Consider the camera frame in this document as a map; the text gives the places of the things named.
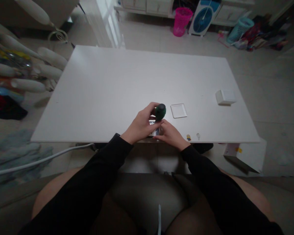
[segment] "blue laundry basket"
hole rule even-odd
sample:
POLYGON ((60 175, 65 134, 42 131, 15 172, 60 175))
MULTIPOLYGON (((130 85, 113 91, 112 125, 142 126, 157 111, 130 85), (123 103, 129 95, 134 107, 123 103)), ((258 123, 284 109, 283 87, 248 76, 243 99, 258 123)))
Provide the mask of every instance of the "blue laundry basket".
POLYGON ((252 21, 251 19, 248 19, 246 17, 240 18, 226 41, 230 44, 238 41, 239 38, 253 26, 254 21, 252 21))

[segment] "person's left hand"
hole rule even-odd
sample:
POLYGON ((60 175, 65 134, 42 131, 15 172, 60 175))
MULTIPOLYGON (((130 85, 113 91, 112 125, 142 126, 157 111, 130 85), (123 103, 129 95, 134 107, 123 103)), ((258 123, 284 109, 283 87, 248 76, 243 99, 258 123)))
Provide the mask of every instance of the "person's left hand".
POLYGON ((149 120, 155 120, 155 117, 151 115, 155 114, 155 107, 158 105, 159 103, 151 102, 146 108, 139 111, 132 124, 121 135, 121 138, 130 144, 134 144, 137 141, 145 139, 154 130, 159 128, 163 121, 155 122, 152 125, 149 124, 149 120))

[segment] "yellow tag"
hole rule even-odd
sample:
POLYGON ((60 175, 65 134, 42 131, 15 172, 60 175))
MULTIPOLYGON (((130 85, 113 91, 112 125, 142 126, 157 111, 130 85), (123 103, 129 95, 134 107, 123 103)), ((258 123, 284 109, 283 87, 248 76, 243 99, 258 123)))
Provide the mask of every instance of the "yellow tag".
POLYGON ((241 148, 235 148, 236 152, 242 153, 242 149, 241 148))

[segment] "hand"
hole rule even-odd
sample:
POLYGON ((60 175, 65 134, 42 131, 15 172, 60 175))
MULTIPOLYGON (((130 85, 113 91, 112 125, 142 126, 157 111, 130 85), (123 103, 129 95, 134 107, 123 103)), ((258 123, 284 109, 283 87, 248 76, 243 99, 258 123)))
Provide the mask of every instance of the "hand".
POLYGON ((149 120, 156 119, 151 115, 155 114, 155 107, 158 105, 159 103, 151 102, 146 108, 144 108, 142 111, 139 111, 132 124, 121 135, 121 138, 130 144, 134 144, 137 141, 145 139, 154 130, 159 128, 163 121, 155 122, 155 124, 152 125, 149 124, 149 120))
POLYGON ((163 119, 161 124, 163 135, 156 135, 153 139, 158 139, 166 142, 167 144, 176 147, 180 152, 185 148, 190 146, 190 143, 187 142, 179 133, 179 131, 166 119, 163 119))

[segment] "pink trash bin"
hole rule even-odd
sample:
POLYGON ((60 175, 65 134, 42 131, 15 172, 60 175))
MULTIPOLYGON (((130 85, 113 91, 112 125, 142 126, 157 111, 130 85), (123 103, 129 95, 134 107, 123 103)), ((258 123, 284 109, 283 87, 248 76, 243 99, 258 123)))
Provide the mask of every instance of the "pink trash bin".
POLYGON ((181 37, 185 33, 186 26, 192 17, 193 12, 188 8, 177 8, 175 10, 175 21, 173 34, 177 37, 181 37))

